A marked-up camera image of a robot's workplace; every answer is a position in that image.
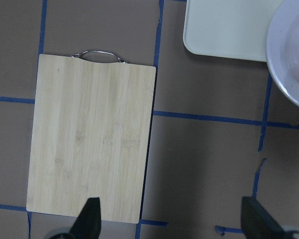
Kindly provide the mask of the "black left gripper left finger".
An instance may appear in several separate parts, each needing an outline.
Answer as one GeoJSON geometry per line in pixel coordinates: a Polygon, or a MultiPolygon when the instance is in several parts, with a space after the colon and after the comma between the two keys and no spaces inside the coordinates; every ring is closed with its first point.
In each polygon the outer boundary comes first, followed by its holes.
{"type": "Polygon", "coordinates": [[[100,198],[89,198],[69,234],[74,239],[98,239],[101,232],[100,198]]]}

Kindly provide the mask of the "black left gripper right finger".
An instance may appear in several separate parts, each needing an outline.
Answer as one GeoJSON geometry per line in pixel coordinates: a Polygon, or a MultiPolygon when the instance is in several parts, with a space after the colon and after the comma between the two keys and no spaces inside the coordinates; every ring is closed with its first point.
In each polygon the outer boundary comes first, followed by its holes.
{"type": "Polygon", "coordinates": [[[242,197],[241,230],[247,239],[283,239],[285,231],[253,197],[242,197]]]}

